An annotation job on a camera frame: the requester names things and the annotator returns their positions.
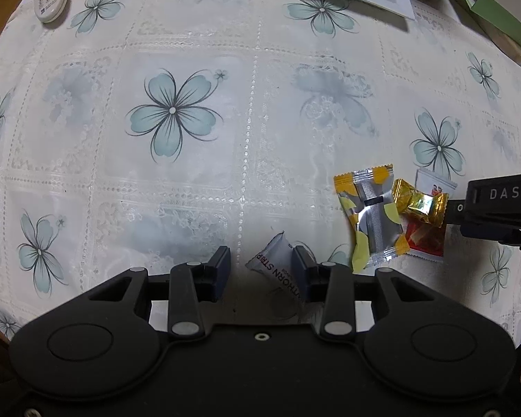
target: tablecloth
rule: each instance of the tablecloth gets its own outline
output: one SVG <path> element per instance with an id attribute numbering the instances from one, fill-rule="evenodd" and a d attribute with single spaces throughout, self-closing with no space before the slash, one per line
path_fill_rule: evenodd
<path id="1" fill-rule="evenodd" d="M 132 266 L 232 250 L 222 322 L 312 317 L 245 263 L 277 233 L 350 256 L 335 174 L 393 163 L 521 173 L 521 68 L 423 3 L 25 0 L 0 36 L 0 329 Z M 449 226 L 445 261 L 388 263 L 521 340 L 521 251 Z M 165 328 L 165 303 L 151 323 Z"/>

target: candy wrapper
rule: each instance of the candy wrapper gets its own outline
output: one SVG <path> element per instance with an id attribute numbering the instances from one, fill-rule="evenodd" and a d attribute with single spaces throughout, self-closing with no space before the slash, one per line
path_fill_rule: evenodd
<path id="1" fill-rule="evenodd" d="M 269 277 L 281 289 L 300 299 L 299 287 L 292 276 L 291 258 L 293 247 L 284 232 L 279 233 L 265 248 L 249 260 L 245 267 Z"/>
<path id="2" fill-rule="evenodd" d="M 457 184 L 439 175 L 421 168 L 417 171 L 415 187 L 425 194 L 437 196 L 442 193 L 451 194 Z M 410 251 L 408 254 L 435 262 L 443 262 L 446 225 L 438 228 L 415 219 L 410 219 L 406 231 Z"/>
<path id="3" fill-rule="evenodd" d="M 406 213 L 435 227 L 442 226 L 448 193 L 429 196 L 399 178 L 394 182 L 392 196 L 399 214 Z"/>
<path id="4" fill-rule="evenodd" d="M 409 250 L 392 198 L 392 165 L 334 177 L 334 186 L 356 238 L 353 272 Z"/>

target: white candy wrapper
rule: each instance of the white candy wrapper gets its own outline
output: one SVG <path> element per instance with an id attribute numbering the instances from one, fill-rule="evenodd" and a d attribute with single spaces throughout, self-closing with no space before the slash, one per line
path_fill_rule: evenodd
<path id="1" fill-rule="evenodd" d="M 284 232 L 281 232 L 271 239 L 261 252 L 249 260 L 245 267 L 264 274 L 278 287 L 299 300 L 299 287 L 291 273 L 292 251 L 293 246 L 287 241 Z"/>
<path id="2" fill-rule="evenodd" d="M 448 193 L 450 196 L 457 188 L 457 184 L 425 168 L 417 170 L 415 188 L 429 196 L 438 193 Z"/>

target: black device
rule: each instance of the black device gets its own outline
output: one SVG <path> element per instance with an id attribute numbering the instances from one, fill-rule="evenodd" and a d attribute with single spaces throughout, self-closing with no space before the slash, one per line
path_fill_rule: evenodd
<path id="1" fill-rule="evenodd" d="M 465 237 L 521 249 L 521 174 L 470 181 L 465 199 L 448 201 L 444 222 Z"/>
<path id="2" fill-rule="evenodd" d="M 0 386 L 0 417 L 320 416 L 520 417 L 505 393 L 515 363 L 494 322 L 392 269 L 353 275 L 302 246 L 292 271 L 311 325 L 215 325 L 199 301 L 222 296 L 229 248 L 170 274 L 125 271 L 22 327 Z M 168 332 L 149 324 L 168 300 Z M 356 300 L 375 325 L 356 330 Z"/>

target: gold candy wrapper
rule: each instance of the gold candy wrapper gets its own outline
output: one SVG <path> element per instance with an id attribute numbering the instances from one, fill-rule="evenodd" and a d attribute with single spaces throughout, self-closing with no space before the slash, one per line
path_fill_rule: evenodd
<path id="1" fill-rule="evenodd" d="M 334 186 L 355 231 L 354 273 L 409 250 L 392 199 L 391 164 L 337 175 Z"/>
<path id="2" fill-rule="evenodd" d="M 414 215 L 418 220 L 441 227 L 446 213 L 448 194 L 429 196 L 399 178 L 394 182 L 392 196 L 398 213 Z"/>

